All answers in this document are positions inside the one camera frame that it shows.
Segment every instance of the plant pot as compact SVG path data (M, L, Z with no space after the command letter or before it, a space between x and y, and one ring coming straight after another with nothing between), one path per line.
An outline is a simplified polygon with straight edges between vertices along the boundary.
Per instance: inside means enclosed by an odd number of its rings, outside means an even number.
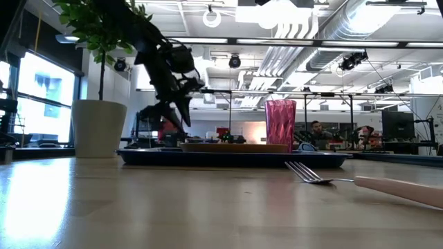
M102 100L75 100L72 104L75 156L112 158L118 149L127 107Z

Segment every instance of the man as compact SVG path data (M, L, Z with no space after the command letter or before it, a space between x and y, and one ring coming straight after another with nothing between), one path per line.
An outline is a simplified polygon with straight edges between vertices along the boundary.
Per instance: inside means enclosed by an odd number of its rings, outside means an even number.
M312 142L319 149L329 149L329 140L334 137L332 133L323 131L321 123L317 120L311 122Z

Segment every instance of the ventilation pipe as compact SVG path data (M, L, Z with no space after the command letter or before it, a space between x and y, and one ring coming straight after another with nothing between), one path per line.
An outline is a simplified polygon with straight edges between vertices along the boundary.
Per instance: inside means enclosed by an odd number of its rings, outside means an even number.
M368 0L349 0L335 17L319 32L319 39L367 39L385 25L400 9L397 6L367 6ZM297 60L286 70L283 82L298 82L303 85L316 77L317 73L294 71L321 71L342 52L319 51L304 48Z

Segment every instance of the wooden table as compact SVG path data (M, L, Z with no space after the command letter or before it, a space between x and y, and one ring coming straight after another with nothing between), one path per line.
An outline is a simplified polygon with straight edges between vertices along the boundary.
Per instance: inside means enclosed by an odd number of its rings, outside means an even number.
M0 248L441 248L443 211L285 169L0 165ZM327 177L443 186L441 169L347 160Z

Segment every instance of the desk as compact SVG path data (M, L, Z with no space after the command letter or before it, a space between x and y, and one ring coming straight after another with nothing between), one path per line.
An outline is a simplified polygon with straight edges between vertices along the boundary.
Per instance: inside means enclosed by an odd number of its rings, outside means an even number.
M443 211L287 169L122 167L59 158L0 166L0 248L441 248ZM324 177L443 187L443 170L347 160Z

